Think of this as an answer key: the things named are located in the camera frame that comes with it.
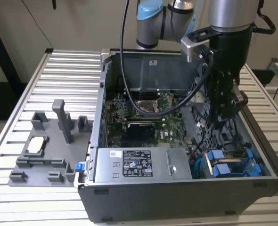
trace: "blue tab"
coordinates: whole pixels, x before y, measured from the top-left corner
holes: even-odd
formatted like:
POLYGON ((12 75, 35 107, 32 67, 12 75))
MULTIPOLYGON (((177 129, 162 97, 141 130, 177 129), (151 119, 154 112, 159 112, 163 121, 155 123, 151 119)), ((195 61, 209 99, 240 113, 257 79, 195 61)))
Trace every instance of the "blue tab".
POLYGON ((225 164, 217 164, 213 167, 213 174, 215 177, 222 177, 225 175, 229 175, 230 173, 231 173, 230 169, 226 163, 225 164))
POLYGON ((163 8, 162 0, 149 0, 139 4, 137 20, 147 20, 158 14, 163 8))
POLYGON ((222 150, 211 150, 213 153, 214 159, 225 159, 224 153, 222 150))
POLYGON ((253 158, 253 154, 252 154, 252 151, 250 149, 247 149, 246 153, 247 153, 249 159, 253 158))
POLYGON ((85 164, 82 164, 82 163, 75 164, 75 172, 84 173, 84 170, 85 170, 84 167, 85 167, 85 164))

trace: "wire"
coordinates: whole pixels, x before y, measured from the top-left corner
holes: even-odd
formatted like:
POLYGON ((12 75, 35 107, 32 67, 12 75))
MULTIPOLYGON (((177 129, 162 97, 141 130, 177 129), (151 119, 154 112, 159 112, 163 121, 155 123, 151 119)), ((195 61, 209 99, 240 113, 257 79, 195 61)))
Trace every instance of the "wire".
POLYGON ((194 105, 192 106, 194 111, 197 113, 198 116, 200 116, 201 119, 204 119, 204 121, 207 121, 207 119, 199 112, 198 108, 194 105))
POLYGON ((41 31, 41 33, 45 36, 45 38, 47 39, 47 41, 49 42, 50 46, 53 48, 53 45, 51 44, 50 40, 47 38, 47 36, 45 35, 45 33, 42 31, 42 29, 40 28, 40 26, 37 24, 36 20, 34 19, 34 16, 32 15, 30 9, 27 7, 27 5, 25 4, 24 0, 21 0, 21 2, 24 4, 24 6, 26 7, 26 9, 28 10, 29 14, 31 15, 31 17, 33 18, 36 26, 38 27, 38 29, 41 31))
POLYGON ((209 64, 208 67, 206 69, 206 72, 204 74, 203 77, 201 77, 199 83, 196 85, 196 87, 191 91, 191 93, 184 98, 181 102, 179 102, 176 106, 165 110, 163 112, 158 112, 158 113, 151 113, 151 112, 146 112, 146 111, 142 111, 134 102, 131 93, 129 91, 129 88, 127 86, 127 82, 126 82, 126 78, 125 78, 125 74, 124 74, 124 63, 123 63, 123 37, 124 37, 124 27, 125 27, 125 19, 127 16, 127 11, 128 11, 128 7, 129 7, 129 2, 130 0, 126 0, 125 2, 125 8, 124 8, 124 13, 123 13, 123 18, 122 18, 122 26, 121 26, 121 33, 120 33, 120 66, 121 66, 121 72, 122 72, 122 78, 123 78, 123 83, 125 86, 125 91, 130 99, 131 104, 134 106, 134 108, 142 115, 145 116, 164 116, 167 114, 170 114, 172 112, 174 112, 175 110, 180 109, 182 106, 184 106, 199 90, 200 88, 204 85, 207 77, 210 75, 212 68, 213 68, 213 56, 212 54, 208 54, 207 58, 209 60, 209 64))
POLYGON ((234 132, 235 132, 234 137, 236 138, 236 140, 233 141, 233 142, 235 143, 235 142, 237 141, 237 139, 238 139, 237 123, 236 123, 236 121, 235 121, 235 118, 231 118, 231 120, 232 120, 232 122, 233 122, 233 127, 234 127, 234 132))
POLYGON ((175 4, 176 4, 176 0, 173 1, 172 9, 171 9, 171 28, 172 28, 172 34, 173 34, 175 40, 176 40, 178 43, 180 43, 180 39, 177 37, 176 32, 175 32, 175 30, 174 30, 174 28, 173 28, 172 15, 173 15, 173 11, 174 11, 174 9, 175 9, 175 4))
POLYGON ((140 0, 137 0, 137 12, 136 12, 136 15, 138 15, 138 7, 140 5, 140 0))
POLYGON ((203 136, 202 136, 202 139, 201 139, 200 143, 196 146, 195 150, 193 151, 193 153, 192 153, 192 155, 191 155, 189 161, 192 160, 192 158, 194 157, 194 155, 196 154, 196 152, 198 151, 198 149, 200 148, 200 146, 201 146, 202 143, 204 142, 205 136, 206 136, 206 132, 204 131, 204 134, 203 134, 203 136))
POLYGON ((278 92, 278 87, 277 87, 276 92, 274 94, 273 100, 275 99, 277 92, 278 92))

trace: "white wall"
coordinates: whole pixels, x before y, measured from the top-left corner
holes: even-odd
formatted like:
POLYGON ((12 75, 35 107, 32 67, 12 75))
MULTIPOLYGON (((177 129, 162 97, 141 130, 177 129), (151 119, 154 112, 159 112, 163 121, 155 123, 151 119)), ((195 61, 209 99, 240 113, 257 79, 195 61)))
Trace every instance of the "white wall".
MULTIPOLYGON (((118 48, 125 0, 25 0, 37 23, 56 49, 118 48)), ((131 0, 125 48, 136 48, 136 0, 131 0)), ((0 0, 0 36, 22 80, 32 76, 50 45, 20 0, 0 0)), ((161 42, 159 49, 180 49, 161 42)))

